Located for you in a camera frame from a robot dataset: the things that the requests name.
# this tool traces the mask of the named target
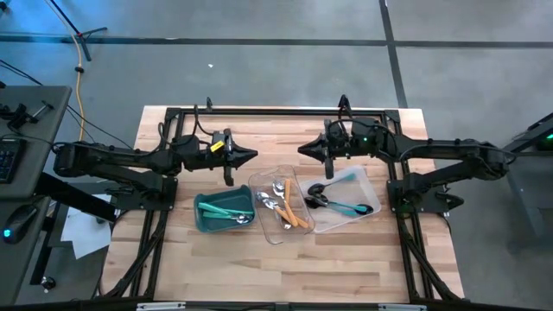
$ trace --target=butcher block tabletop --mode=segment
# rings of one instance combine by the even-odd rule
[[[163,121],[167,108],[144,107],[136,148],[150,150],[157,146],[160,141],[157,125]],[[236,144],[259,152],[257,157],[232,171],[234,184],[239,187],[247,185],[251,175],[278,165],[294,166],[299,182],[324,176],[324,165],[300,155],[297,148],[316,139],[323,129],[323,119],[336,119],[335,112],[334,108],[328,117],[211,114],[200,115],[200,122],[208,131],[230,128]],[[406,136],[428,138],[421,110],[399,109],[399,114]],[[187,115],[184,132],[190,133],[193,125],[194,116]],[[199,131],[196,135],[210,141]],[[413,159],[409,164],[411,171],[417,173],[435,169],[432,160]],[[397,221],[385,191],[388,168],[376,158],[359,156],[334,161],[334,171],[351,165],[365,167],[382,204],[380,213],[279,245],[267,242],[258,219],[249,226],[227,232],[199,232],[194,223],[194,197],[228,190],[228,187],[222,168],[183,170],[177,176],[175,208],[168,216],[155,299],[407,302]],[[137,256],[144,215],[144,211],[130,211],[117,222],[105,260],[104,292],[115,286]],[[421,214],[420,222],[428,260],[451,290],[463,296],[447,224],[434,214]],[[420,269],[414,257],[411,258],[417,289],[423,293]],[[144,265],[141,293],[149,276],[150,259]]]

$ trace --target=yellow label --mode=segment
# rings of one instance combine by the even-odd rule
[[[223,146],[225,146],[225,143],[223,143],[223,141],[218,141],[214,143],[211,147],[209,147],[209,149],[211,150],[211,152],[215,152]]]

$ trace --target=metal bracket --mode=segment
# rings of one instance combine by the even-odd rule
[[[393,213],[448,213],[464,203],[464,199],[453,194],[447,194],[442,186],[433,187],[420,194],[418,201],[408,205],[402,204],[403,181],[390,181],[386,184],[388,199],[392,204]]]
[[[391,121],[399,123],[399,111],[398,110],[385,110],[384,114],[390,118]]]
[[[380,311],[426,311],[426,306],[407,305],[407,304],[379,304]]]
[[[170,310],[184,310],[186,308],[186,302],[150,302],[139,303],[137,305],[137,311],[170,311]]]
[[[173,209],[176,196],[176,188],[178,180],[173,177],[166,177],[163,179],[163,192],[161,198],[154,198],[148,200],[144,198],[138,191],[133,191],[131,194],[118,194],[117,206],[120,209],[127,210],[139,210],[146,211],[170,211]]]

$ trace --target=gray floor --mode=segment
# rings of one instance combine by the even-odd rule
[[[553,41],[553,2],[546,0],[388,0],[397,40]],[[64,34],[39,0],[12,0],[2,32]],[[81,31],[188,38],[384,39],[377,0],[64,1]],[[386,48],[201,45],[91,45],[82,98],[94,123],[134,142],[144,105],[397,107]],[[430,136],[509,137],[551,112],[553,50],[428,49],[397,51],[409,107],[422,108]],[[0,43],[0,57],[50,85],[74,85],[69,44]],[[9,84],[29,84],[6,71]],[[71,105],[77,107],[72,98]],[[100,133],[91,130],[95,137]],[[76,140],[64,119],[58,140]],[[105,142],[115,143],[109,137]],[[451,225],[467,298],[553,308],[550,251],[511,253],[522,234],[506,180],[454,185],[466,204]]]

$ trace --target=clear plastic container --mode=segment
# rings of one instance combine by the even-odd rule
[[[309,213],[313,217],[316,225],[315,233],[323,233],[337,226],[347,224],[357,219],[362,219],[380,212],[382,208],[378,196],[372,188],[369,178],[366,176],[365,168],[357,165],[342,169],[334,174],[331,180],[321,177],[317,180],[302,182],[302,195],[308,197],[308,189],[315,183],[325,185],[323,194],[330,201],[344,203],[348,205],[366,204],[373,209],[372,213],[356,216],[345,215],[336,212],[328,207],[309,208]]]
[[[262,201],[257,199],[257,193],[263,192],[268,194],[272,199],[276,200],[279,207],[285,212],[284,201],[273,191],[273,183],[275,181],[290,180],[290,196],[289,206],[294,215],[307,223],[307,228],[300,225],[290,226],[285,229],[283,225],[287,222],[274,210],[269,209]],[[248,180],[248,185],[251,189],[256,215],[261,221],[261,226],[265,234],[265,238],[271,244],[281,244],[284,242],[295,242],[302,238],[303,235],[310,233],[315,228],[315,222],[311,218],[305,202],[303,201],[302,191],[296,179],[296,172],[290,165],[282,165],[278,168],[266,170],[261,173],[254,174]]]

